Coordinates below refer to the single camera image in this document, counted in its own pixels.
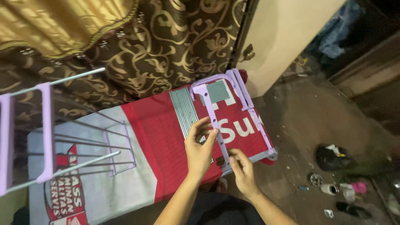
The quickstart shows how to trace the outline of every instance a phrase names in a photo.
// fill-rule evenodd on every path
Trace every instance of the dark clothing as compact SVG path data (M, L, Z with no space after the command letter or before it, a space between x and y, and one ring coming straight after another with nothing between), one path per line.
M221 193L198 193L187 225L264 224L247 201Z

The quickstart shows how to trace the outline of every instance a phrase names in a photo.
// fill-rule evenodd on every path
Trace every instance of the trash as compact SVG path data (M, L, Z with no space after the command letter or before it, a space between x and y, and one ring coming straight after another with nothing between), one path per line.
M300 186L300 185L299 185L299 189L300 189L300 190L303 190L303 191L308 191L308 190L310 190L307 186Z
M350 184L352 186L352 188L354 189L354 191L356 192L356 194L360 193L362 195L367 193L367 186L364 184L364 182L355 182Z
M350 184L341 183L340 189L343 192L343 196L348 203L353 203L356 200L356 192Z
M336 195L339 188L334 184L321 184L321 191L328 195Z
M315 156L318 166L324 171L342 169L353 162L347 157L347 150L336 145L318 145Z
M321 184L323 184L321 175L316 174L316 173L308 174L307 179L311 185L316 186L316 187L319 187L319 186L321 186Z
M324 209L324 213L326 215L326 217L328 218L333 218L333 212L330 209Z
M369 219L372 217L371 213L368 212L363 207L350 205L345 202L336 202L336 208L341 212L347 213L347 214L355 216L355 217L359 217L359 218L363 218L363 219Z

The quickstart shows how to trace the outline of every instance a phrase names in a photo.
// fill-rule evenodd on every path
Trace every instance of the finger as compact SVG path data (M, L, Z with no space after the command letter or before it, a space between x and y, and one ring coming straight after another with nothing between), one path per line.
M204 143L204 147L207 149L212 149L212 146L215 143L215 140L217 139L217 134L218 134L219 130L217 128L214 128L212 130L212 132L210 133L210 135L208 136L206 142Z
M208 128L212 128L212 123L203 124L203 125L200 127L200 130L206 130L206 129L208 129Z
M212 132L212 130L203 130L203 131L201 131L200 136L202 137L204 135L210 135L211 132Z
M240 149L228 149L228 152L236 155L239 158L242 166L251 165L252 162L249 160L249 158L247 158L247 156Z
M243 170L240 168L235 157L233 157L233 156L229 157L229 164L232 167L232 170L235 173L235 176L237 178L239 178L239 179L244 178Z
M186 136L186 140L195 142L196 134L198 133L199 128L209 120L210 120L210 117L204 117L204 118L196 121L195 123L193 123L192 126L190 127L188 135Z

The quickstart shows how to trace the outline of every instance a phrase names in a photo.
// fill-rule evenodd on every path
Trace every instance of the dirty floor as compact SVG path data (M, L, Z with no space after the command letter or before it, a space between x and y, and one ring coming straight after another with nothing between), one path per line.
M263 97L254 99L254 104L279 153L272 166L254 164L256 182L288 215L301 225L392 224L370 184L367 184L368 196L357 204L370 210L374 219L360 220L336 210L335 203L344 201L341 194L324 194L306 180L310 172L321 174L324 183L337 181L340 176L318 168L313 155L319 143L344 147L358 162L358 166L348 172L368 175L385 169L386 155L395 146L395 137L317 77L275 85ZM227 175L226 179L228 193L245 199L235 185L234 174ZM310 190L299 190L299 185L309 186ZM106 224L153 224L166 204L167 201L156 203ZM334 218L327 218L324 209L331 209Z

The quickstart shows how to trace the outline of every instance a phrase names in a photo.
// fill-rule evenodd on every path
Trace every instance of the pink object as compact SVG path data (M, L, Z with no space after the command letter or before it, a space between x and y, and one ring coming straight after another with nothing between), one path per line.
M367 186L361 181L360 182L356 182L356 183L352 183L350 185L353 187L353 189L356 192L356 194L360 193L360 194L364 195L364 194L367 193Z

